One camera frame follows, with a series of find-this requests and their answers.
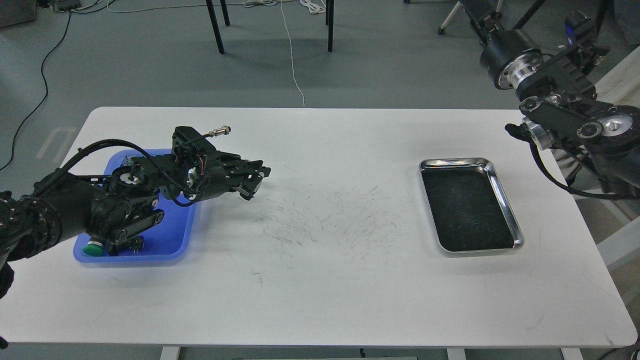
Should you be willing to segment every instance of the blue plastic tray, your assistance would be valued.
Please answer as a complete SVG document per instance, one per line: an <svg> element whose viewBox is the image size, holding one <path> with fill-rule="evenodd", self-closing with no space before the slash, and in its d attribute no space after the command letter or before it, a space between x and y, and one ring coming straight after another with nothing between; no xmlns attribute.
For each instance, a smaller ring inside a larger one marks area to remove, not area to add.
<svg viewBox="0 0 640 360"><path fill-rule="evenodd" d="M150 155L162 155L171 152L170 149L147 150ZM111 174L116 168L122 166L125 158L130 156L141 156L138 151L124 150L111 157L107 163L105 174ZM186 202L180 195L180 201ZM141 233L144 236L144 247L138 252L132 250L122 250L117 256L89 256L82 251L82 248L89 241L87 234L77 237L74 245L74 257L81 263L135 263L139 261L171 261L177 259L189 244L191 225L196 205L182 208L174 204L171 200L159 196L157 208L164 210L163 221L147 231Z"/></svg>

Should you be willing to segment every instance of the green cap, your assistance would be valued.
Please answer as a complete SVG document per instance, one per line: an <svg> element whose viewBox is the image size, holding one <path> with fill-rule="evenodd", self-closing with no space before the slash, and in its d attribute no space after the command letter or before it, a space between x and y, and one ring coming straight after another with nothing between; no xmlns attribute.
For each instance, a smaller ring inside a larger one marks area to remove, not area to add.
<svg viewBox="0 0 640 360"><path fill-rule="evenodd" d="M82 252L89 256L102 256L102 247L96 244L87 244L82 248Z"/></svg>

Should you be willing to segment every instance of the metal tray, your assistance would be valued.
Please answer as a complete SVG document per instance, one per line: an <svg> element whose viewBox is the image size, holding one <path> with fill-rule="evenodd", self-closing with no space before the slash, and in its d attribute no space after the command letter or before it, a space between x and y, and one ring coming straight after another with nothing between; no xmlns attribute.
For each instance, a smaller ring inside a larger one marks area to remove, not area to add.
<svg viewBox="0 0 640 360"><path fill-rule="evenodd" d="M517 249L524 239L493 163L484 158L420 163L438 242L450 253Z"/></svg>

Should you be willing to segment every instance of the white table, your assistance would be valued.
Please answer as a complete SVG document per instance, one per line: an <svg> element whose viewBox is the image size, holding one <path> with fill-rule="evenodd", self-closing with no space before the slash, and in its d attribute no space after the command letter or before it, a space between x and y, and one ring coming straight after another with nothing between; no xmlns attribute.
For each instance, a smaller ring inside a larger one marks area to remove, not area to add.
<svg viewBox="0 0 640 360"><path fill-rule="evenodd" d="M572 199L503 129L507 110L99 108L73 149L103 138L169 147L175 126L273 169L250 202L200 203L171 266L78 263L74 240L14 262L0 331L14 342L358 347L620 347L636 330ZM104 170L119 148L73 172ZM485 157L525 238L452 258L418 164ZM543 158L560 178L553 159Z"/></svg>

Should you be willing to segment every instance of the gray floor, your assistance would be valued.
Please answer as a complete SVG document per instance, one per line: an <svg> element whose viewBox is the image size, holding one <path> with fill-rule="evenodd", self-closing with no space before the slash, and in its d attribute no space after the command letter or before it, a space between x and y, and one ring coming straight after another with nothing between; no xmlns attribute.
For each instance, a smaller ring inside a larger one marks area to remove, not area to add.
<svg viewBox="0 0 640 360"><path fill-rule="evenodd" d="M193 3L197 2L157 0L153 6ZM510 25L532 1L505 3L503 21ZM338 1L333 53L326 51L324 15L309 15L297 2L284 4L296 78L306 105L517 108L514 94L494 89L480 68L481 48L462 13L451 22L446 36L436 34L453 4L454 1ZM549 1L525 28L543 50L553 52L565 41L564 16L578 5L588 15L594 15L596 4L596 0ZM115 10L146 6L149 2L142 0L119 0L113 4ZM221 29L225 55L217 52L204 7L74 14L67 39L45 66L49 97L22 128L15 159L0 172L0 190L12 190L15 195L30 192L35 181L60 165L69 140L88 114L100 106L302 106L291 76L289 41L279 7L230 6L229 12L232 25ZM35 22L0 29L0 164L9 159L11 139L20 121L44 94L40 62L60 39L66 21L67 14L40 9ZM633 50L611 16L604 22L600 42L611 46L612 51L594 71L593 82ZM212 119L212 126L222 124L224 119ZM54 141L45 146L45 139L52 132ZM10 334L3 335L11 339ZM594 359L603 352L588 350L585 358ZM157 359L159 353L157 347L13 344L0 352L0 357L84 359L90 355L94 359ZM367 355L445 358L443 350L367 349ZM357 349L352 348L189 348L180 358L357 356ZM560 353L554 349L468 350L467 356L559 359Z"/></svg>

